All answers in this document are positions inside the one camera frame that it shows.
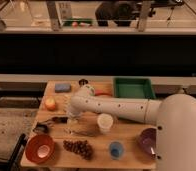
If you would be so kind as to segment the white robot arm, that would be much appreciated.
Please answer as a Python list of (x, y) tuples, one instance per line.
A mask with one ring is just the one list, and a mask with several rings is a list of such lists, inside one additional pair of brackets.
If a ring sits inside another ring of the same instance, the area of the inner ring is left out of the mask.
[(78, 117), (87, 111), (155, 125), (156, 171), (196, 171), (196, 98), (187, 94), (162, 101), (102, 98), (86, 84), (70, 97), (67, 114)]

